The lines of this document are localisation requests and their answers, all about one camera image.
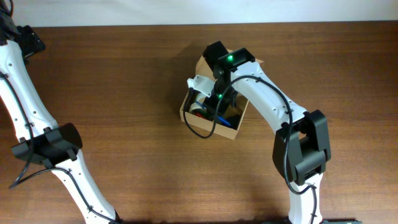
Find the blue ballpoint pen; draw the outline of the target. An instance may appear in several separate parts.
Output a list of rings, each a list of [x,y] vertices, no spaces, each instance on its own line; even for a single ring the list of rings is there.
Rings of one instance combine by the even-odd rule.
[[[198,106],[200,106],[202,109],[206,110],[207,113],[211,114],[212,117],[215,116],[215,113],[216,113],[216,110],[215,110],[215,109],[211,108],[210,106],[208,106],[208,105],[206,105],[206,104],[204,104],[204,103],[200,103],[199,101],[196,101],[195,103],[196,103]],[[232,127],[231,123],[228,122],[226,119],[224,119],[224,118],[219,114],[219,112],[217,112],[216,117],[217,117],[218,121],[220,121],[223,125],[225,125],[225,126],[227,126],[227,127],[230,127],[230,128]]]

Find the brown cardboard box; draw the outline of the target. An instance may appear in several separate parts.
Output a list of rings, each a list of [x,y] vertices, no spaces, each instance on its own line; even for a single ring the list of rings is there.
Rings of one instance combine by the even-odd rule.
[[[198,60],[196,67],[195,67],[195,76],[196,75],[201,75],[201,76],[205,76],[208,77],[210,79],[212,79],[213,81],[216,81],[215,78],[213,77],[213,72],[211,71],[210,67],[208,66],[208,64],[205,61],[205,58],[203,56],[200,57],[200,59]],[[205,95],[203,95],[202,93],[198,92],[198,93],[194,93],[192,95],[194,98],[204,98],[206,97]],[[228,109],[226,110],[226,116],[229,118],[232,118],[233,116],[237,116],[238,117],[238,121],[237,121],[237,125],[233,125],[232,128],[227,127],[223,124],[217,124],[215,126],[215,130],[214,130],[214,134],[218,134],[220,136],[226,137],[228,139],[232,139],[235,140],[236,136],[238,135],[241,123],[243,121],[245,112],[247,110],[249,101],[247,98],[245,98],[242,94],[238,93],[237,98],[237,106],[235,108],[232,108],[231,106],[228,107]],[[181,120],[184,122],[184,118],[183,115],[185,114],[185,117],[187,119],[187,123],[190,126],[194,126],[197,128],[201,128],[207,131],[211,131],[212,126],[213,126],[213,121],[207,120],[207,119],[203,119],[203,118],[199,118],[195,115],[193,115],[193,113],[189,113],[189,112],[184,112],[184,104],[182,103],[181,107],[180,107],[180,117]]]

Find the white tape roll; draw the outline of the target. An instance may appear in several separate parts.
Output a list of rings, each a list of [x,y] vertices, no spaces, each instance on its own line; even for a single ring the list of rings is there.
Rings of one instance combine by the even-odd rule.
[[[206,109],[204,103],[204,100],[206,98],[190,98],[188,102],[188,112],[189,113],[194,113],[196,110],[202,110],[204,111]]]

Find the orange utility knife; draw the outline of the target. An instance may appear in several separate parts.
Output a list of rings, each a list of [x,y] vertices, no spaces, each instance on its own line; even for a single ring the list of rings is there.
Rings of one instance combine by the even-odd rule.
[[[197,117],[199,117],[199,118],[203,118],[203,119],[207,119],[207,120],[208,120],[208,118],[206,118],[205,116],[203,116],[203,115],[202,115],[201,113],[199,113],[199,112],[194,112],[193,115],[195,115],[195,116],[197,116]]]

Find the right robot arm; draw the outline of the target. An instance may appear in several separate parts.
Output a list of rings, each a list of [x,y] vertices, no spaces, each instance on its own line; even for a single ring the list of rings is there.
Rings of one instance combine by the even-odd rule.
[[[215,113],[224,113],[242,94],[273,130],[272,160],[289,189],[289,223],[321,223],[320,182],[331,159],[326,116],[291,100],[245,48],[230,52],[217,41],[203,58],[216,80],[208,100]]]

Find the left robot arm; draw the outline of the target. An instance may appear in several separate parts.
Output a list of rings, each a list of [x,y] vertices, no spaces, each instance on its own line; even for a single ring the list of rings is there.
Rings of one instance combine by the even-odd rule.
[[[13,12],[12,1],[1,1],[1,99],[19,141],[12,153],[25,161],[10,188],[51,172],[68,190],[86,223],[122,223],[86,166],[77,128],[71,123],[58,125],[42,103],[25,65],[29,57],[45,50],[45,44],[30,26],[15,25]]]

